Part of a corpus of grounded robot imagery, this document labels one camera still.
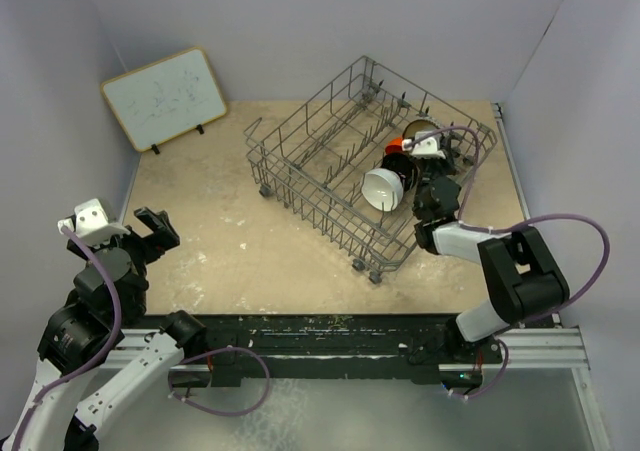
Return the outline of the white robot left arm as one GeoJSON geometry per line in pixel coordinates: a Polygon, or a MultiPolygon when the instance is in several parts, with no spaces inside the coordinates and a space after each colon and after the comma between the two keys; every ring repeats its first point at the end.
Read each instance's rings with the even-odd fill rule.
{"type": "Polygon", "coordinates": [[[179,310],[162,318],[139,354],[100,389],[88,385],[146,314],[147,267],[180,244],[164,211],[142,207],[141,236],[106,204],[92,199],[60,220],[67,249],[85,262],[65,304],[49,318],[37,348],[31,391],[4,450],[97,450],[113,421],[160,375],[194,363],[206,349],[206,328],[179,310]]]}

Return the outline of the brown glazed bowl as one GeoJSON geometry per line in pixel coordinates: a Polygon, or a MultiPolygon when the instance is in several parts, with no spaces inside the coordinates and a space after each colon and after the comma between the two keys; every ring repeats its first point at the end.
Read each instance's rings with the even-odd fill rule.
{"type": "Polygon", "coordinates": [[[418,119],[410,122],[404,129],[402,137],[404,140],[413,140],[419,132],[431,132],[438,129],[438,126],[432,121],[426,119],[418,119]]]}

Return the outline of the black glossy bowl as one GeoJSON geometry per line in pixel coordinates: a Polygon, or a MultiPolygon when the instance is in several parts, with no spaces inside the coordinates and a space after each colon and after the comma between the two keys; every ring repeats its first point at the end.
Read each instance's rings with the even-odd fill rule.
{"type": "Polygon", "coordinates": [[[387,154],[382,159],[381,167],[393,171],[399,176],[404,191],[409,191],[416,184],[419,175],[418,167],[404,153],[387,154]]]}

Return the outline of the white orange rimmed striped bowl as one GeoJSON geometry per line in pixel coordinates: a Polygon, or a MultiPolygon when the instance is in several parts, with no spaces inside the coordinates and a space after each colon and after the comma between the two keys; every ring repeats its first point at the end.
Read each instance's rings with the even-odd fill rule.
{"type": "Polygon", "coordinates": [[[424,120],[426,121],[425,129],[427,131],[435,131],[444,128],[444,125],[433,117],[425,117],[424,120]]]}

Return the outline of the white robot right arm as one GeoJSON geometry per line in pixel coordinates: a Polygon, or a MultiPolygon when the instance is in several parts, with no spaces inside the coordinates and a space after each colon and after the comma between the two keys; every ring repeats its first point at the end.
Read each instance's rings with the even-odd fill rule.
{"type": "Polygon", "coordinates": [[[536,228],[495,233],[465,227],[456,217],[461,186],[451,178],[451,148],[426,132],[417,138],[414,146],[408,139],[402,143],[419,169],[412,207],[416,242],[433,255],[480,265],[488,291],[486,301],[453,319],[444,340],[452,360],[467,362],[479,352],[480,341],[566,303],[569,286],[536,228]]]}

